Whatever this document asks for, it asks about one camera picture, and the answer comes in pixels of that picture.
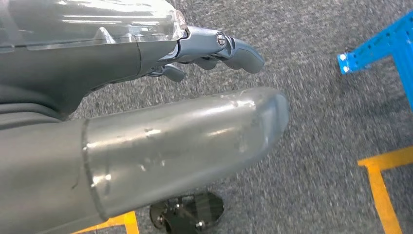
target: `transparent plastic cover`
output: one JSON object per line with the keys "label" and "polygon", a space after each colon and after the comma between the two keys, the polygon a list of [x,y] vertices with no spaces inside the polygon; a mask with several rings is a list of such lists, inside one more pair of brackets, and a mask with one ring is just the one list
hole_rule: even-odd
{"label": "transparent plastic cover", "polygon": [[165,0],[2,0],[0,10],[3,52],[178,40],[186,29]]}

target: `robotic hand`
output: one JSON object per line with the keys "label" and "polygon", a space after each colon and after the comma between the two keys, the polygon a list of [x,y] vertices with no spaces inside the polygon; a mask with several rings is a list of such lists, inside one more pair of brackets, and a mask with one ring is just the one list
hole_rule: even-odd
{"label": "robotic hand", "polygon": [[251,165],[281,137],[288,103],[255,88],[64,121],[106,84],[165,75],[173,62],[262,57],[218,30],[186,26],[164,0],[0,2],[0,233],[69,233]]}

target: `bolt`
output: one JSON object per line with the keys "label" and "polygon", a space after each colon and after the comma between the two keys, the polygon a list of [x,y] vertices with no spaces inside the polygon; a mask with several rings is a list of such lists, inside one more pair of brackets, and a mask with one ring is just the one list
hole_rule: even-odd
{"label": "bolt", "polygon": [[340,59],[341,59],[341,61],[346,60],[346,58],[347,58],[347,57],[346,57],[346,55],[344,55],[344,54],[343,54],[343,55],[340,55]]}
{"label": "bolt", "polygon": [[163,223],[164,222],[164,218],[162,216],[158,217],[158,222]]}
{"label": "bolt", "polygon": [[199,223],[196,223],[196,224],[195,224],[195,228],[198,229],[198,230],[200,230],[200,231],[202,230],[202,227],[203,227],[203,226],[205,226],[205,223],[204,223],[202,220],[199,221]]}
{"label": "bolt", "polygon": [[222,34],[218,34],[218,36],[217,36],[217,42],[218,42],[218,44],[219,44],[219,46],[220,46],[221,48],[224,48],[224,47],[225,47],[225,44],[226,44],[225,36],[222,35]]}

